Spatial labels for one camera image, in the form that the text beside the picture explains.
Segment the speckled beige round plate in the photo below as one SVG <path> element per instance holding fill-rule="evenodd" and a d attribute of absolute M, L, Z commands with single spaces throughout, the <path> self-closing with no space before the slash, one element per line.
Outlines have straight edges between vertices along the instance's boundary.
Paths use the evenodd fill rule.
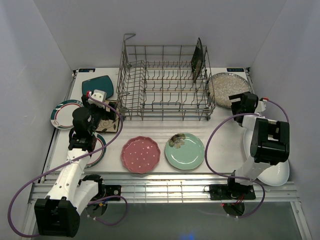
<path fill-rule="evenodd" d="M 252 87 L 243 77 L 228 72 L 220 72 L 210 77 L 208 82 L 208 98 L 219 107 L 231 108 L 232 101 L 229 96 L 252 93 Z"/>

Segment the black square floral plate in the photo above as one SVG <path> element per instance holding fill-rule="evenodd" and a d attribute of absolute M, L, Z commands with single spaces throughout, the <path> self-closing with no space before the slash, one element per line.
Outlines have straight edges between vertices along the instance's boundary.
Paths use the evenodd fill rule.
<path fill-rule="evenodd" d="M 204 62 L 203 44 L 200 38 L 197 39 L 194 53 L 191 59 L 192 80 L 195 83 L 199 77 Z"/>

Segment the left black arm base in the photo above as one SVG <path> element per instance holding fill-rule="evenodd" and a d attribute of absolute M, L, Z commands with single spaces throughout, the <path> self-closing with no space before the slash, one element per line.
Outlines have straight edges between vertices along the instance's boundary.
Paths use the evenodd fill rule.
<path fill-rule="evenodd" d="M 98 183 L 98 192 L 91 201 L 96 201 L 109 196 L 120 196 L 122 192 L 121 185 L 105 185 L 103 177 L 98 174 L 86 175 L 81 181 L 93 181 Z"/>

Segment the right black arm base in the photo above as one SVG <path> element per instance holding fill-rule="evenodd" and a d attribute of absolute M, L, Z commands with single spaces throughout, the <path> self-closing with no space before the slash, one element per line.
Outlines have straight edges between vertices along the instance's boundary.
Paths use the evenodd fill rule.
<path fill-rule="evenodd" d="M 209 194 L 210 200 L 255 200 L 256 195 L 252 185 L 230 187 L 227 184 L 209 184 L 203 188 Z"/>

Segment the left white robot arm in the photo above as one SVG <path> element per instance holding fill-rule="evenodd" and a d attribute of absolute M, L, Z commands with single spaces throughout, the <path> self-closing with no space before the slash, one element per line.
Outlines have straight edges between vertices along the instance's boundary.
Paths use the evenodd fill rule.
<path fill-rule="evenodd" d="M 100 200 L 106 195 L 99 176 L 83 179 L 81 176 L 95 150 L 99 123 L 115 119 L 116 115 L 106 110 L 104 91 L 89 91 L 81 99 L 83 106 L 72 113 L 66 165 L 45 198 L 37 199 L 34 205 L 38 232 L 42 236 L 74 237 L 81 213 L 90 200 Z"/>

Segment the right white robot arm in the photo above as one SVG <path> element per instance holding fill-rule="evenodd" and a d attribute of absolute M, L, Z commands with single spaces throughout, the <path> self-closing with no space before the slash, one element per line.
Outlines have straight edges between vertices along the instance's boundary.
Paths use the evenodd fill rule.
<path fill-rule="evenodd" d="M 237 199 L 264 170 L 288 160 L 290 123 L 288 120 L 272 120 L 261 115 L 266 110 L 267 102 L 280 106 L 266 97 L 259 98 L 247 91 L 228 98 L 237 100 L 231 103 L 234 121 L 252 132 L 249 156 L 243 165 L 232 173 L 225 189 L 230 198 Z"/>

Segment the cream square flower plate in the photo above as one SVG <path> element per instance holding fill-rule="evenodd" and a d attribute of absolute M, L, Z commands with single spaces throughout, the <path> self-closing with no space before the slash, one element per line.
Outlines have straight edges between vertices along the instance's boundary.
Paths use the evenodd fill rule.
<path fill-rule="evenodd" d="M 108 107 L 105 107 L 105 110 L 108 113 L 108 120 L 101 120 L 96 132 L 100 134 L 117 133 L 120 124 L 119 116 Z"/>

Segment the right logo sticker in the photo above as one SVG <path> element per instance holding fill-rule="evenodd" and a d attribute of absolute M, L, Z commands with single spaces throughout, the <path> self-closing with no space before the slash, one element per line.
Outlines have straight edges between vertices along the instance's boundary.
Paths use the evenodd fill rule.
<path fill-rule="evenodd" d="M 235 67 L 227 67 L 226 68 L 227 72 L 230 73 L 243 73 L 245 70 L 243 68 L 235 68 Z"/>

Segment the logo sticker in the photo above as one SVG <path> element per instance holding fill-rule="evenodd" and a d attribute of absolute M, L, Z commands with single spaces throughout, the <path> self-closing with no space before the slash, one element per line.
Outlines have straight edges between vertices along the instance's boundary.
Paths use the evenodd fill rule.
<path fill-rule="evenodd" d="M 245 70 L 243 68 L 235 68 L 235 67 L 227 67 L 226 68 L 227 72 L 230 73 L 243 73 Z"/>
<path fill-rule="evenodd" d="M 95 68 L 80 68 L 78 70 L 79 73 L 94 73 L 95 71 Z"/>

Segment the round plate red teal rim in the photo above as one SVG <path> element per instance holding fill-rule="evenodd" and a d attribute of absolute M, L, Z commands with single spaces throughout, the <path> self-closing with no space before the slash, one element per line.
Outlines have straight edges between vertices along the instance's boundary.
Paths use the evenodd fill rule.
<path fill-rule="evenodd" d="M 104 137 L 102 135 L 98 134 L 98 133 L 96 133 L 95 136 L 96 136 L 96 145 L 95 145 L 95 149 L 94 150 L 96 151 L 97 149 L 102 148 L 106 144 L 106 141 L 105 141 Z M 100 163 L 100 161 L 105 156 L 106 150 L 107 150 L 107 148 L 103 148 L 100 151 L 95 152 L 91 156 L 89 162 L 87 163 L 87 165 L 85 167 L 86 168 L 91 168 L 91 167 L 97 165 L 98 163 Z"/>

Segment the teal square plate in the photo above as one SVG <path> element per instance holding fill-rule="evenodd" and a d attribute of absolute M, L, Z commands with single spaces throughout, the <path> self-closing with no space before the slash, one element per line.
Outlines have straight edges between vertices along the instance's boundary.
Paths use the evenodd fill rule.
<path fill-rule="evenodd" d="M 114 85 L 108 75 L 95 77 L 82 82 L 82 94 L 86 95 L 88 91 L 100 90 L 106 92 L 106 99 L 114 95 Z"/>

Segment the left logo sticker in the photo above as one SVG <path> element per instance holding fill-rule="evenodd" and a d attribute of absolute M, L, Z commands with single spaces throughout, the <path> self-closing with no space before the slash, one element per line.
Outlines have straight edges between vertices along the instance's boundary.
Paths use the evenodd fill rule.
<path fill-rule="evenodd" d="M 94 73 L 95 71 L 95 68 L 80 68 L 78 70 L 79 73 Z"/>

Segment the pink dotted scalloped plate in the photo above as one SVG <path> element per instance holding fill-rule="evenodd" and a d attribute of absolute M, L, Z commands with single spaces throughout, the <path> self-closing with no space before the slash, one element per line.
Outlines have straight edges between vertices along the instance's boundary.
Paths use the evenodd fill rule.
<path fill-rule="evenodd" d="M 161 150 L 158 144 L 147 136 L 129 139 L 120 154 L 123 166 L 134 174 L 152 171 L 160 162 L 160 157 Z"/>

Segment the white oval platter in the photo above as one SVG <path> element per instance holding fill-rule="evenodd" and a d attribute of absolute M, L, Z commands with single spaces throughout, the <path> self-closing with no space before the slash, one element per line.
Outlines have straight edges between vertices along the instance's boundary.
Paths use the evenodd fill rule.
<path fill-rule="evenodd" d="M 245 155 L 248 159 L 252 159 L 250 154 L 250 146 L 252 141 L 253 132 L 249 129 L 246 129 L 243 134 L 243 147 Z M 279 162 L 277 165 L 272 165 L 269 168 L 265 169 L 257 179 L 262 183 L 279 187 L 284 185 L 290 176 L 290 165 L 289 160 L 285 162 Z"/>

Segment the mint green flower plate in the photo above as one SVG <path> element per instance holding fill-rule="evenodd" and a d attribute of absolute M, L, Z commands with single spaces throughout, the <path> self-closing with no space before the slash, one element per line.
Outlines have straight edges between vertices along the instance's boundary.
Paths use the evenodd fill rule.
<path fill-rule="evenodd" d="M 174 168 L 191 171 L 204 161 L 205 147 L 197 136 L 181 132 L 173 135 L 166 142 L 164 153 L 168 163 Z"/>

